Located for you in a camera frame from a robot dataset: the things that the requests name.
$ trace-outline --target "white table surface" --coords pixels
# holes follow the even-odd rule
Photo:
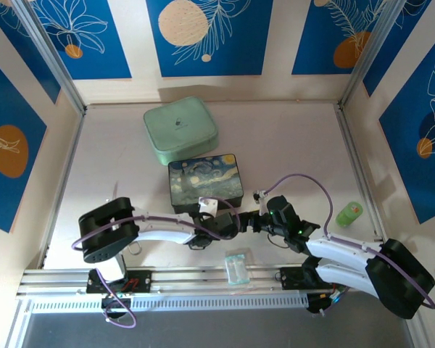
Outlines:
[[[49,251],[46,269],[90,268],[82,254],[71,250],[80,237],[78,218],[117,196],[130,197],[134,206],[150,212],[173,213],[167,167],[158,163],[144,128],[145,111],[158,104],[92,107],[87,111]],[[220,145],[207,156],[236,155],[244,198],[239,211],[257,209],[252,192],[268,189],[289,173],[317,178],[331,193],[332,232],[373,240],[373,226],[365,211],[350,227],[335,224],[336,214],[350,201],[361,199],[332,104],[287,101],[209,103],[219,127]],[[301,219],[324,224],[328,202],[323,192],[304,178],[288,179],[272,195],[283,194]],[[204,251],[166,241],[144,241],[143,252],[125,250],[129,267],[216,266],[226,252],[245,249],[249,264],[302,262],[303,254],[279,249],[266,233],[241,233],[231,241],[214,241]],[[281,237],[273,237],[283,244]]]

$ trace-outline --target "cable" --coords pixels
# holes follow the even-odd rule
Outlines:
[[[216,201],[219,201],[219,202],[227,205],[229,207],[229,209],[232,210],[233,214],[235,215],[235,218],[237,220],[236,221],[237,222],[237,231],[240,231],[241,223],[240,223],[239,212],[237,212],[237,209],[235,209],[235,207],[232,204],[227,202],[225,199],[220,198],[220,197],[216,197],[216,196],[201,197],[201,199],[215,199]]]
[[[131,250],[131,245],[132,244],[137,244],[137,246],[138,246],[138,251],[137,252],[132,252],[132,250]],[[129,245],[128,245],[128,250],[129,250],[129,253],[131,254],[131,255],[133,255],[133,256],[137,256],[137,255],[140,255],[141,253],[142,253],[142,246],[140,245],[140,243],[138,242],[138,241],[133,241],[132,243],[130,243]]]
[[[115,300],[125,309],[125,310],[127,310],[128,311],[128,313],[130,314],[130,316],[132,317],[132,324],[130,324],[130,325],[125,325],[125,324],[121,324],[121,323],[116,323],[115,321],[113,321],[113,320],[111,320],[111,318],[108,316],[108,307],[109,306],[107,306],[107,308],[105,308],[104,310],[103,310],[103,316],[105,317],[105,319],[106,319],[106,321],[108,322],[108,323],[111,323],[111,324],[113,324],[113,325],[115,325],[115,326],[118,326],[118,327],[120,327],[120,328],[135,328],[136,327],[136,325],[137,325],[137,318],[136,318],[136,316],[133,314],[133,312],[132,312],[132,310],[128,307],[128,306],[126,306],[125,304],[124,304],[124,302],[123,301],[121,301],[120,300],[120,298],[116,295],[116,293],[114,293],[113,292],[113,290],[111,290],[111,288],[108,286],[108,284],[107,284],[107,281],[105,281],[104,280],[104,278],[103,278],[103,276],[102,276],[102,273],[100,272],[100,270],[98,269],[98,268],[95,268],[95,270],[96,270],[96,274],[98,274],[98,276],[99,276],[99,278],[100,278],[100,281],[101,281],[101,283],[103,284],[103,286],[105,287],[105,289],[115,298]]]
[[[301,176],[303,178],[310,179],[311,181],[316,183],[320,187],[320,189],[324,192],[324,194],[326,195],[327,200],[328,200],[328,205],[329,205],[328,217],[327,217],[326,223],[324,223],[324,235],[326,236],[326,238],[328,240],[335,241],[339,244],[343,244],[343,245],[346,245],[348,247],[354,247],[356,249],[364,251],[363,246],[361,244],[355,243],[353,241],[346,241],[344,239],[341,239],[341,238],[338,238],[335,236],[329,236],[329,234],[327,232],[327,225],[330,223],[332,215],[334,214],[334,203],[332,202],[332,197],[327,192],[326,188],[319,181],[314,179],[312,176],[309,176],[306,174],[301,174],[301,173],[293,173],[293,174],[285,175],[283,178],[281,178],[279,181],[277,181],[274,185],[272,185],[267,191],[265,191],[265,194],[269,194],[273,189],[275,189],[277,186],[279,186],[284,180],[286,180],[288,178],[292,178],[294,176]],[[377,252],[376,250],[371,249],[370,247],[366,247],[365,251],[370,252],[371,254],[374,254],[375,256],[380,257],[383,261],[385,261],[389,265],[391,265],[396,271],[398,271],[399,274],[401,274],[403,277],[405,277],[405,279],[407,281],[409,281],[409,283],[414,287],[414,289],[416,289],[419,292],[419,294],[424,299],[427,300],[428,303],[422,302],[422,305],[424,307],[430,308],[432,310],[435,309],[435,302],[433,301],[433,299],[430,298],[430,296],[424,291],[424,289],[422,289],[422,287],[416,281],[414,281],[414,279],[412,279],[410,277],[410,275],[408,275],[400,266],[398,266],[397,263],[395,263],[393,260],[391,260],[386,255],[381,254],[380,252]]]
[[[113,226],[116,225],[122,225],[123,223],[129,223],[130,221],[165,221],[165,222],[169,222],[169,223],[180,223],[181,225],[185,225],[188,227],[192,227],[195,228],[197,230],[201,230],[204,231],[206,233],[208,233],[210,236],[218,239],[218,240],[226,240],[226,239],[232,239],[233,237],[230,238],[225,238],[222,236],[219,236],[218,234],[208,230],[207,228],[204,228],[200,225],[195,225],[194,223],[190,223],[188,221],[183,221],[183,220],[179,220],[176,219],[174,217],[160,217],[160,216],[145,216],[145,215],[139,215],[139,216],[132,216],[132,217],[125,217],[124,219],[120,219],[120,220],[116,220],[116,221],[112,221],[111,223],[108,223],[106,225],[103,225],[101,227],[98,227],[97,229],[93,230],[90,233],[87,233],[84,237],[79,238],[77,241],[75,241],[74,243],[71,244],[71,248],[73,248],[74,250],[78,251],[78,252],[82,252],[83,249],[78,247],[77,245],[79,245],[80,243],[83,243],[84,241],[92,238],[93,236],[96,236],[97,234],[101,233],[101,232],[105,232],[108,228],[111,228]],[[237,216],[237,226],[240,226],[240,219]]]
[[[266,190],[266,191],[265,191],[265,194],[269,194],[272,190],[274,190],[277,186],[279,186],[279,185],[282,183],[282,181],[285,181],[285,180],[288,179],[288,178],[293,178],[294,176],[301,176],[301,177],[303,177],[303,178],[310,179],[312,182],[314,182],[315,184],[317,184],[317,185],[320,187],[320,189],[324,192],[324,194],[326,195],[327,200],[328,200],[328,205],[329,205],[329,207],[330,207],[330,210],[329,210],[329,212],[328,212],[328,217],[327,217],[326,223],[324,223],[324,235],[325,235],[326,237],[328,237],[327,225],[328,225],[328,223],[331,222],[332,215],[334,214],[334,203],[332,202],[332,197],[331,197],[331,195],[327,192],[327,190],[326,190],[326,188],[323,186],[323,184],[320,183],[319,181],[317,181],[316,179],[314,179],[312,176],[309,176],[309,175],[307,175],[307,174],[301,174],[301,173],[293,173],[293,174],[285,175],[282,179],[280,179],[279,181],[277,181],[277,182],[276,182],[274,185],[272,185],[268,190]]]
[[[270,238],[269,238],[269,233],[266,235],[266,236],[268,236],[268,241],[272,244],[272,245],[275,245],[276,247],[278,247],[278,248],[281,248],[281,249],[288,249],[290,246],[281,246],[281,245],[278,245],[278,244],[276,244],[276,243],[274,243],[273,241],[271,241],[270,240]]]

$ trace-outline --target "small plastic box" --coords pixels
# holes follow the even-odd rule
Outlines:
[[[233,154],[186,159],[168,165],[171,205],[176,214],[198,212],[198,198],[216,196],[241,206],[244,189]],[[228,209],[219,202],[218,209]]]
[[[227,256],[225,258],[225,269],[227,270],[230,285],[249,283],[249,274],[244,254]]]
[[[162,165],[218,147],[218,127],[203,101],[195,96],[145,112],[144,122]]]

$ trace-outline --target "gray floor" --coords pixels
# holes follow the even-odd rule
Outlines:
[[[411,347],[405,322],[367,294],[345,296],[325,318],[306,310],[138,312],[135,329],[102,314],[38,314],[24,347]]]

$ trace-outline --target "mint green zipper case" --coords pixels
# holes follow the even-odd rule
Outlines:
[[[190,96],[145,112],[144,122],[162,165],[218,147],[218,127],[204,102]]]

